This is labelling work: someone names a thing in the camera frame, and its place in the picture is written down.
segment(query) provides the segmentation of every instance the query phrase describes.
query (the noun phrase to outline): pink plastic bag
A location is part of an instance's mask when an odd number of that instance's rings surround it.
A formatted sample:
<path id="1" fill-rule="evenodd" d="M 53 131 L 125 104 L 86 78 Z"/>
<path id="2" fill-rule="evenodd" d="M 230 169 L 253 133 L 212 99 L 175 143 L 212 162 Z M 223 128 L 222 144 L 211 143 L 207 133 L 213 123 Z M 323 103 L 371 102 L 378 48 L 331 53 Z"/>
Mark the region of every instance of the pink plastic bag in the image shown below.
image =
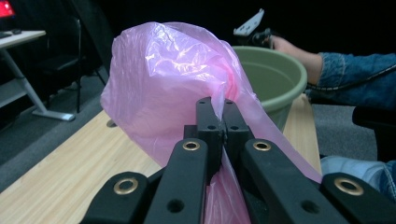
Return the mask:
<path id="1" fill-rule="evenodd" d="M 256 137 L 277 144 L 307 177 L 320 182 L 320 174 L 263 111 L 232 47 L 206 29 L 148 22 L 123 31 L 112 53 L 102 107 L 161 166 L 183 138 L 184 125 L 195 123 L 195 103 L 210 96 L 219 118 L 224 99 L 234 101 Z M 226 157 L 206 197 L 205 223 L 249 223 Z"/>

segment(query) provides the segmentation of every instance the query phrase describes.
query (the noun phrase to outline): wooden table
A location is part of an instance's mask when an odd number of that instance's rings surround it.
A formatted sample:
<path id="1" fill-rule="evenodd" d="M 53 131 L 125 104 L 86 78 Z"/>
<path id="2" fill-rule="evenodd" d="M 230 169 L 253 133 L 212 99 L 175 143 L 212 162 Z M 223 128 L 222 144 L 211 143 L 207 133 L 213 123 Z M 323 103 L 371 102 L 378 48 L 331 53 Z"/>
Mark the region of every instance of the wooden table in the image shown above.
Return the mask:
<path id="1" fill-rule="evenodd" d="M 79 223 L 107 180 L 125 171 L 150 176 L 161 167 L 99 113 L 0 194 L 0 223 Z M 320 172 L 310 104 L 296 99 L 284 134 Z"/>

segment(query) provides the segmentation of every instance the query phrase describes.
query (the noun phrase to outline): green bowl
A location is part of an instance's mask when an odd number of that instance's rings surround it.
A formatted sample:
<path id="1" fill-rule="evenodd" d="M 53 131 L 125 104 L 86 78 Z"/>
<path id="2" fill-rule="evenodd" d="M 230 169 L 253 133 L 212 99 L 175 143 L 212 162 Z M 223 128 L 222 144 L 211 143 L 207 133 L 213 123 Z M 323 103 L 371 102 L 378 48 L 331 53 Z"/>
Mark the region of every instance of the green bowl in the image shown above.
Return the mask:
<path id="1" fill-rule="evenodd" d="M 262 108 L 283 132 L 291 104 L 306 87 L 306 71 L 284 53 L 258 47 L 233 46 Z"/>

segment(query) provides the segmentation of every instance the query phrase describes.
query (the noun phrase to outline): desk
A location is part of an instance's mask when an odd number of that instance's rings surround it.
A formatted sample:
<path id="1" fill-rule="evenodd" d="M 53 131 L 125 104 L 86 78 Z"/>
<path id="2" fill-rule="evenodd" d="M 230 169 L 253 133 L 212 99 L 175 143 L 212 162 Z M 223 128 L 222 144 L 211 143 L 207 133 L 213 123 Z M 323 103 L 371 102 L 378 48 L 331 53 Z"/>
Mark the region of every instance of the desk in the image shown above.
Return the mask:
<path id="1" fill-rule="evenodd" d="M 33 111 L 33 114 L 52 119 L 73 120 L 75 118 L 75 115 L 73 114 L 49 111 L 46 107 L 44 107 L 40 98 L 35 93 L 35 90 L 21 72 L 21 69 L 17 66 L 14 60 L 12 60 L 11 56 L 7 52 L 7 49 L 9 48 L 35 40 L 45 34 L 45 31 L 22 31 L 20 35 L 12 35 L 0 39 L 0 56 L 6 60 L 7 65 L 15 76 L 13 80 L 0 86 L 0 107 L 7 105 L 27 94 L 30 100 L 36 106 L 36 110 Z"/>
<path id="2" fill-rule="evenodd" d="M 161 168 L 120 128 L 108 128 L 109 120 L 99 113 L 3 191 L 0 223 L 79 223 L 111 176 L 126 171 L 150 176 Z M 285 130 L 320 171 L 312 108 L 304 95 L 294 101 Z"/>

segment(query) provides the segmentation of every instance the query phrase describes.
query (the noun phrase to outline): denim jacket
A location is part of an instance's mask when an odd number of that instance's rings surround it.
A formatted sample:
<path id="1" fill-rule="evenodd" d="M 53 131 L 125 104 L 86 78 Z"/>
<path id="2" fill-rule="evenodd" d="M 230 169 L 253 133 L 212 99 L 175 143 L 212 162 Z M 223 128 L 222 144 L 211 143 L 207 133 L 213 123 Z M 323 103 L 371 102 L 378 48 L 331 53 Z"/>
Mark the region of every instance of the denim jacket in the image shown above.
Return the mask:
<path id="1" fill-rule="evenodd" d="M 325 98 L 345 105 L 364 105 L 396 111 L 396 54 L 354 56 L 320 53 L 323 67 L 317 87 L 307 91 L 311 99 Z M 392 68 L 390 72 L 376 75 Z"/>
<path id="2" fill-rule="evenodd" d="M 320 53 L 323 67 L 317 89 L 309 98 L 325 98 L 345 105 L 364 105 L 396 111 L 396 54 L 354 56 Z M 377 76 L 381 71 L 391 69 Z M 396 161 L 356 161 L 340 157 L 321 160 L 324 175 L 343 172 L 365 180 L 396 203 Z"/>

